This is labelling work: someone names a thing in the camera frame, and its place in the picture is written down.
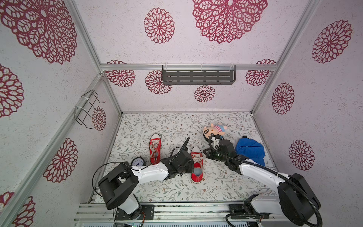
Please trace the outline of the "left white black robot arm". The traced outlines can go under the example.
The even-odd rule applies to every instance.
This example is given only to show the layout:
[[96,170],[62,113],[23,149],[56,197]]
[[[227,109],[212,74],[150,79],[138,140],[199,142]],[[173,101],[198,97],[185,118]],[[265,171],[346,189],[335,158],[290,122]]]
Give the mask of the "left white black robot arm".
[[98,182],[106,208],[108,210],[120,208],[127,214],[131,214],[140,207],[140,203],[133,194],[139,184],[173,179],[180,174],[193,173],[193,159],[187,150],[189,139],[186,139],[177,154],[161,159],[155,165],[141,167],[120,162]]

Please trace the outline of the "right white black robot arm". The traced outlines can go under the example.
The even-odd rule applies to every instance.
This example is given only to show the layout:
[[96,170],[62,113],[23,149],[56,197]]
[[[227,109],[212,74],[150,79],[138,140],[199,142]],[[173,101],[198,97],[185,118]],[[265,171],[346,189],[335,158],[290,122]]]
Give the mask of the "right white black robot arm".
[[208,144],[209,148],[203,151],[206,158],[223,162],[230,170],[263,183],[277,194],[272,197],[253,194],[243,201],[240,211],[231,211],[226,218],[263,218],[275,214],[284,215],[297,226],[323,225],[321,203],[302,175],[279,173],[239,155],[232,142],[220,135],[210,136]]

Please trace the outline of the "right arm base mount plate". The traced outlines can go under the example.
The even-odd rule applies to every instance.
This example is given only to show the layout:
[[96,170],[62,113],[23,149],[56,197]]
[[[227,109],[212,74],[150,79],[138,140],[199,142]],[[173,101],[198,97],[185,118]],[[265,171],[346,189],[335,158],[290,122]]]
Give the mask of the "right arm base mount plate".
[[249,218],[249,219],[264,219],[269,218],[268,213],[257,213],[251,205],[243,203],[229,204],[230,217],[232,219]]

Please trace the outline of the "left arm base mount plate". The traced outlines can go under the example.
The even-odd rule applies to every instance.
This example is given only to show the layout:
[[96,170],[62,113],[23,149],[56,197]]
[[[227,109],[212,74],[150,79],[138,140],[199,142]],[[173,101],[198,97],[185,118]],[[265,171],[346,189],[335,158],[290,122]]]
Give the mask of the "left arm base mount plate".
[[128,220],[153,220],[154,219],[154,205],[141,205],[132,214],[127,214],[125,211],[117,208],[115,220],[128,221]]

